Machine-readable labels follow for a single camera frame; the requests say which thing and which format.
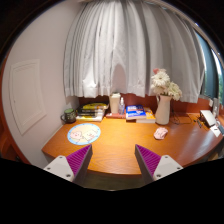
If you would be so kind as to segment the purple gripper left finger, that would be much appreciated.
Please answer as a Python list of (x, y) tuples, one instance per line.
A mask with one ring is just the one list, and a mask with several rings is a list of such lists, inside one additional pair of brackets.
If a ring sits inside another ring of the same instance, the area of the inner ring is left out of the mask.
[(87, 145), (67, 157), (59, 155), (44, 170), (81, 185), (85, 179), (92, 154), (92, 145)]

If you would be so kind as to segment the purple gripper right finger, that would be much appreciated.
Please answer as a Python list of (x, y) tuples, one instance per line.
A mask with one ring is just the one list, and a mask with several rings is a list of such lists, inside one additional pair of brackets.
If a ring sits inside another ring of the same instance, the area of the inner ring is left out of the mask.
[(135, 145), (135, 156), (145, 184), (152, 183), (182, 169), (169, 155), (159, 156), (151, 150)]

